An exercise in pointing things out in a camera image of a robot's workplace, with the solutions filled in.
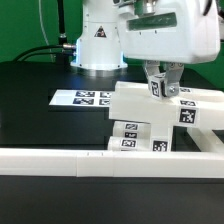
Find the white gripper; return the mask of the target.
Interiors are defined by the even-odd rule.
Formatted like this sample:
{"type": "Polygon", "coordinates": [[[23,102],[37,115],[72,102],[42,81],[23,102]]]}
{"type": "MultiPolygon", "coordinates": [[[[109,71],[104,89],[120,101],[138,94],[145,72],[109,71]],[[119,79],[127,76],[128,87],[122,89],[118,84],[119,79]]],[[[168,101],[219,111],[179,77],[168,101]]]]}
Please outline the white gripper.
{"type": "Polygon", "coordinates": [[[160,73],[159,61],[169,62],[164,64],[165,97],[179,94],[183,64],[213,61],[220,51],[216,0],[113,0],[113,5],[122,52],[146,60],[148,86],[160,73]]]}

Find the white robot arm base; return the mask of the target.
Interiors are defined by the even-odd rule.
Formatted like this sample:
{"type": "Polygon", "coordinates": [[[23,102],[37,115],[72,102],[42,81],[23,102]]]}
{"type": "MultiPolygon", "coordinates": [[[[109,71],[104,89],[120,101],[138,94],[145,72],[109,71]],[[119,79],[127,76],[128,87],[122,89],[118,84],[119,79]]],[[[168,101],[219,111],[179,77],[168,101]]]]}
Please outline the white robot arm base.
{"type": "Polygon", "coordinates": [[[75,59],[70,65],[95,77],[122,73],[127,64],[123,60],[113,0],[82,0],[82,5],[82,34],[76,41],[75,59]]]}

